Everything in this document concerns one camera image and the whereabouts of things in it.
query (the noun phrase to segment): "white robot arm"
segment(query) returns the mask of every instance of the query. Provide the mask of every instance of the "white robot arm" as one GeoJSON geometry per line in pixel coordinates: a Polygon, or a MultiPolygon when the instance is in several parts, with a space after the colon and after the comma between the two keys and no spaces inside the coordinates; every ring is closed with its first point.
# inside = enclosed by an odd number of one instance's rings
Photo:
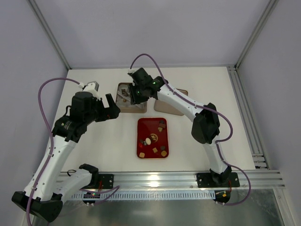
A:
{"type": "MultiPolygon", "coordinates": [[[[178,92],[178,94],[182,95],[185,99],[195,103],[195,106],[204,106],[204,104],[194,101],[193,99],[189,98],[188,96],[185,96],[181,92],[178,92]]],[[[196,114],[199,114],[203,111],[203,109],[199,107],[193,107],[184,100],[180,99],[178,96],[173,95],[172,91],[170,91],[170,89],[166,85],[163,85],[160,88],[160,91],[158,92],[158,100],[170,104],[171,106],[182,112],[185,116],[187,116],[191,122],[193,122],[196,118],[196,114]]],[[[219,157],[215,144],[216,140],[219,140],[218,135],[216,135],[216,137],[212,140],[211,144],[205,143],[204,149],[210,162],[210,169],[217,174],[221,174],[227,169],[228,166],[219,157]]]]}
{"type": "Polygon", "coordinates": [[[128,86],[131,95],[131,104],[139,104],[153,97],[170,104],[191,120],[193,123],[191,134],[196,141],[204,145],[210,161],[212,179],[217,185],[223,184],[231,174],[231,167],[221,160],[217,150],[216,141],[219,140],[220,133],[218,116],[209,110],[198,107],[204,106],[216,111],[215,106],[211,103],[208,105],[198,103],[181,92],[177,92],[177,94],[182,98],[175,95],[174,92],[176,89],[172,85],[167,82],[167,86],[160,76],[153,79],[143,68],[131,71],[129,75],[134,81],[133,84],[128,86]]]}
{"type": "Polygon", "coordinates": [[[85,186],[94,187],[99,182],[98,168],[83,164],[71,177],[64,182],[56,184],[57,177],[61,172],[69,154],[78,143],[87,126],[92,122],[116,119],[120,109],[116,106],[111,94],[107,94],[109,107],[103,106],[98,93],[97,82],[90,82],[77,92],[72,98],[70,114],[66,114],[55,122],[52,130],[54,137],[53,152],[50,155],[50,144],[45,156],[38,167],[37,172],[23,191],[15,192],[12,201],[21,209],[26,206],[32,190],[30,213],[45,219],[54,221],[59,215],[63,204],[78,190],[85,186]],[[38,184],[34,187],[35,180],[42,172],[38,184]]]}
{"type": "MultiPolygon", "coordinates": [[[[147,72],[140,68],[130,74],[134,83],[128,86],[131,96],[131,104],[139,104],[147,101],[150,97],[169,103],[182,112],[192,121],[192,136],[204,145],[205,151],[210,161],[210,172],[212,180],[220,186],[229,177],[231,167],[227,166],[220,158],[216,141],[219,140],[219,120],[218,116],[211,111],[204,110],[198,106],[205,106],[216,110],[211,103],[204,105],[191,98],[178,93],[194,106],[174,95],[171,90],[176,90],[170,84],[167,86],[161,77],[152,79],[147,72]]],[[[78,143],[87,126],[92,122],[116,119],[120,109],[116,106],[112,96],[106,95],[109,107],[103,106],[102,99],[98,93],[97,82],[90,82],[83,87],[83,91],[77,92],[72,98],[70,114],[66,114],[55,122],[52,130],[54,137],[54,149],[51,158],[43,169],[44,163],[49,157],[46,152],[36,174],[23,191],[15,192],[12,201],[21,209],[26,210],[26,206],[33,189],[30,213],[45,219],[48,222],[54,221],[59,215],[63,204],[78,190],[85,186],[95,187],[98,179],[98,168],[83,164],[76,173],[62,183],[56,184],[56,179],[61,172],[69,154],[78,143]],[[43,171],[38,184],[34,187],[37,175],[43,171]]]]}

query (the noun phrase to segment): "black mounting bracket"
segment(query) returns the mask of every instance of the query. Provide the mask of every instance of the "black mounting bracket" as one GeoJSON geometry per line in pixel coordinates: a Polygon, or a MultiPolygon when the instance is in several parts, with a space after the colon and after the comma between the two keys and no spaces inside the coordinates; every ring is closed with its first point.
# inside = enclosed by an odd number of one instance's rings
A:
{"type": "Polygon", "coordinates": [[[211,173],[197,173],[199,188],[229,187],[229,182],[231,187],[240,187],[238,175],[234,172],[230,173],[228,179],[219,185],[213,181],[211,173]]]}

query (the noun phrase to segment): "gray wall panel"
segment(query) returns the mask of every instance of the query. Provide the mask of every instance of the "gray wall panel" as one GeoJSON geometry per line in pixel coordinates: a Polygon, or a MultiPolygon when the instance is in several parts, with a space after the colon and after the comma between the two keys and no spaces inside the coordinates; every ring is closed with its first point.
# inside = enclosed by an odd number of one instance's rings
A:
{"type": "MultiPolygon", "coordinates": [[[[18,226],[24,212],[13,202],[45,152],[48,141],[38,90],[47,79],[65,77],[67,70],[24,0],[5,0],[0,7],[0,218],[2,226],[18,226]]],[[[42,93],[52,123],[63,83],[42,93]]]]}
{"type": "Polygon", "coordinates": [[[267,149],[301,216],[301,1],[279,1],[240,74],[267,149]]]}
{"type": "Polygon", "coordinates": [[[234,64],[268,0],[36,2],[74,68],[234,64]]]}

